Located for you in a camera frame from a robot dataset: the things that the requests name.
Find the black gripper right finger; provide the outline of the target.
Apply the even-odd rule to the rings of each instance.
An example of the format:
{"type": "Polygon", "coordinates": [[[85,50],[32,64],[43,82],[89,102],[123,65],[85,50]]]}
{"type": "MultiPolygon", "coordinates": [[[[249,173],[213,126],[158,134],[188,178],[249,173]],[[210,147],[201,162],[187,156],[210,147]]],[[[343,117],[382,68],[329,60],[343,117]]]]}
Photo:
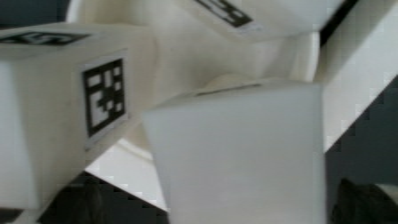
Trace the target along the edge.
{"type": "Polygon", "coordinates": [[[355,184],[343,178],[330,222],[332,224],[398,224],[398,185],[355,184]]]}

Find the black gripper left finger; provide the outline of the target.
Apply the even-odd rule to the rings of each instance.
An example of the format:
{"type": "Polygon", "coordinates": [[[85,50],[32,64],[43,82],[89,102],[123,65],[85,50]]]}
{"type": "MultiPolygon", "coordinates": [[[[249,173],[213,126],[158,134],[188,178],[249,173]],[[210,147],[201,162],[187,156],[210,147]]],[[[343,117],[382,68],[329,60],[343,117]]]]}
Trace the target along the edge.
{"type": "Polygon", "coordinates": [[[82,173],[62,188],[37,219],[39,224],[107,224],[99,183],[82,173]]]}

